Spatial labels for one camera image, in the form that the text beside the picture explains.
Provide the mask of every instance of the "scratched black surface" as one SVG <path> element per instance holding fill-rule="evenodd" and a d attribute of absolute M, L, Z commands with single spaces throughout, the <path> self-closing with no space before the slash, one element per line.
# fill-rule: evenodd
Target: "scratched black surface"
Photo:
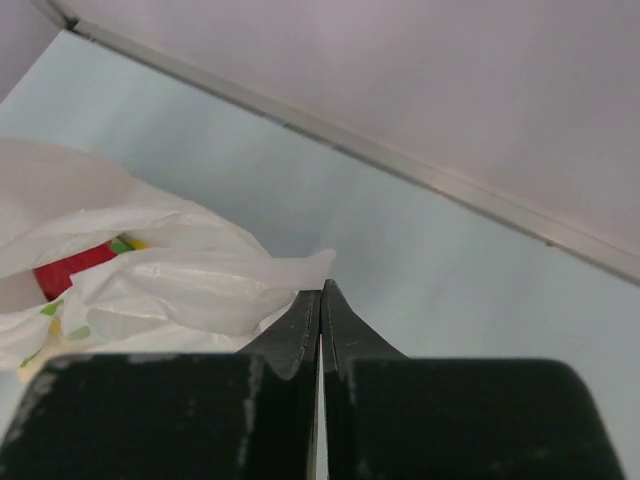
<path fill-rule="evenodd" d="M 305 478 L 318 316 L 319 292 L 303 292 L 235 355 L 52 360 L 5 438 L 0 478 Z"/>
<path fill-rule="evenodd" d="M 0 478 L 311 478 L 319 332 L 332 480 L 623 478 L 568 367 L 407 359 L 332 281 L 235 355 L 54 359 L 22 400 Z"/>
<path fill-rule="evenodd" d="M 407 359 L 333 282 L 321 325 L 332 480 L 623 478 L 591 395 L 567 366 Z"/>

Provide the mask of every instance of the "gray surface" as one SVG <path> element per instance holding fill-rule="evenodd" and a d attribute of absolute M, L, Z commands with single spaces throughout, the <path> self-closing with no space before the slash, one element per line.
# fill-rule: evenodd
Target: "gray surface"
<path fill-rule="evenodd" d="M 0 133 L 120 162 L 274 255 L 336 248 L 352 306 L 407 354 L 567 361 L 640 478 L 636 287 L 66 34 L 0 106 Z"/>
<path fill-rule="evenodd" d="M 0 101 L 57 33 L 58 28 L 29 0 L 0 1 Z"/>

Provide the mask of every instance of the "white surface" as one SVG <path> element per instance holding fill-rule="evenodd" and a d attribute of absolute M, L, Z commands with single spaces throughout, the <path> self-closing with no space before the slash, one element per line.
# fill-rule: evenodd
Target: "white surface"
<path fill-rule="evenodd" d="M 118 161 L 273 255 L 336 248 L 349 302 L 407 354 L 567 361 L 640 478 L 636 287 L 67 34 L 0 106 L 0 133 Z"/>
<path fill-rule="evenodd" d="M 640 2 L 69 3 L 640 254 Z"/>
<path fill-rule="evenodd" d="M 58 28 L 28 0 L 0 1 L 0 101 L 56 36 Z"/>

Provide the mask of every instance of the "metal trim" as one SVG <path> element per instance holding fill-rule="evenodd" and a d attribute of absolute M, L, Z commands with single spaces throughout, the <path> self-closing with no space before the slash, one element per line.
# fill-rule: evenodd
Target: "metal trim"
<path fill-rule="evenodd" d="M 56 27 L 73 30 L 78 16 L 63 0 L 30 0 L 31 4 Z"/>
<path fill-rule="evenodd" d="M 80 20 L 72 32 L 640 285 L 640 257 L 368 138 Z"/>

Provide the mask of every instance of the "plastic bag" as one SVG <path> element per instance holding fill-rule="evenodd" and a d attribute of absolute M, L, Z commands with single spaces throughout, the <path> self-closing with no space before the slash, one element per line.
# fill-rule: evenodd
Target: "plastic bag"
<path fill-rule="evenodd" d="M 19 366 L 50 335 L 53 317 L 43 309 L 54 302 L 38 291 L 32 269 L 123 232 L 155 248 L 71 277 L 56 311 L 61 340 L 72 345 L 74 333 L 87 334 L 68 349 L 239 347 L 224 336 L 245 342 L 297 291 L 321 289 L 335 256 L 272 258 L 237 225 L 113 163 L 0 138 L 1 368 Z"/>

